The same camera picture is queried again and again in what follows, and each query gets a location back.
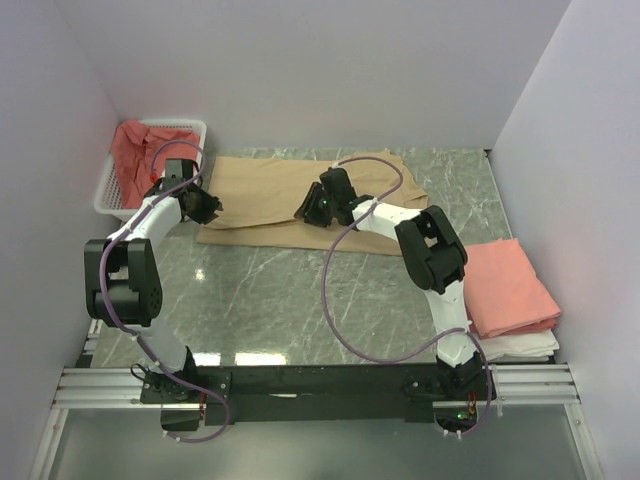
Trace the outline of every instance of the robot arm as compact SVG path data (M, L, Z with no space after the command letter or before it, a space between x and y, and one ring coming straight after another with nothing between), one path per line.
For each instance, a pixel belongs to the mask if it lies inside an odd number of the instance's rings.
M92 318L113 327L100 291L100 257L111 240L129 232L109 256L109 297L126 327L144 338L169 371L182 372L187 377L186 371L194 370L191 352L178 340L166 319L158 317L162 285L153 250L185 216L198 223L208 223L217 217L215 212L222 209L217 197L211 197L194 184L155 203L159 194L184 182L190 172L190 160L167 160L165 178L154 185L136 214L108 239L89 241L84 253L87 310Z
M463 297L467 255L442 209L408 209L378 203L369 195L358 197L342 168L329 169L320 175L320 182L311 186L295 216L323 227L333 218L346 226L364 217L357 225L358 231L377 233L399 243L409 276L429 301L436 333L452 328L469 331ZM436 243L427 246L427 238ZM470 362L475 352L471 339L464 334L448 335L438 342L438 358L453 368Z

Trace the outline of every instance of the metal frame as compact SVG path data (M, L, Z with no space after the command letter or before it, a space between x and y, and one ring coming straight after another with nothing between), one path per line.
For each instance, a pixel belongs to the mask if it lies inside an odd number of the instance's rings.
M51 410L29 475L30 480L47 480L49 478L68 413L67 409Z
M83 351L92 355L102 327L93 320ZM591 433L584 419L580 397L568 365L492 365L497 398L492 406L498 416L504 405L564 405L576 448L588 480L604 479ZM51 414L36 454L30 479L49 477L69 410L197 410L196 403L142 404L143 384L127 368L65 368L60 377ZM464 402L434 402L434 408L464 406Z
M591 437L591 430L589 430L584 418L582 406L565 405L564 408L587 480L603 480L605 478L604 472L598 460L598 452Z

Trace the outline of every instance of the beige cloth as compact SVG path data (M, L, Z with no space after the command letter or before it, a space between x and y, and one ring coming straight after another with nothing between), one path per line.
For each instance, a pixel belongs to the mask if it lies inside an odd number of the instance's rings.
M400 157L389 151L354 156L362 155L382 157L402 171L402 187L386 197L385 202L407 208L427 206L427 194L415 183ZM302 204L311 183L319 181L320 174L334 163L219 157L209 192L220 198L224 211L200 229L198 242L328 250L344 227L335 220L329 228L315 227L294 219L293 214ZM363 160L349 163L344 168L358 195L379 195L398 182L397 174L380 162ZM400 255L396 242L367 232L350 233L340 242L338 250Z

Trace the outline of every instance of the white plastic basket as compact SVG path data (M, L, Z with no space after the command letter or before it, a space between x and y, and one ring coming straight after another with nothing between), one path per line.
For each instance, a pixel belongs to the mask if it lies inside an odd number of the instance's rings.
M189 130L200 135L200 148L204 148L204 140L207 134L207 126L200 120L184 120L176 118L160 118L140 120L149 127L178 128L180 130ZM198 153L196 157L198 165L202 162L202 155ZM136 209L122 208L122 199L120 198L120 186L116 178L116 168L113 163L113 156L109 152L107 163L100 177L98 191L93 201L93 208L96 212L104 215L113 215L120 220L129 220Z

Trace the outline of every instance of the marble floor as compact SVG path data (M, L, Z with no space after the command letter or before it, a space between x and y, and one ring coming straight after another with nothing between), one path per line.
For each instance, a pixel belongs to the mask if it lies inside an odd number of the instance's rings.
M248 148L219 154L313 161L372 150ZM429 194L429 203L444 209L464 244L510 238L483 150L390 150L403 157ZM164 290L161 315L189 345L197 363L360 361L333 338L322 314L324 251L203 245L195 241L198 228L193 222L179 225L155 252ZM362 351L396 357L435 334L424 295L398 257L338 252L328 291L338 328ZM415 361L434 359L434 351L428 350ZM144 360L137 345L119 331L103 328L92 366L128 367Z

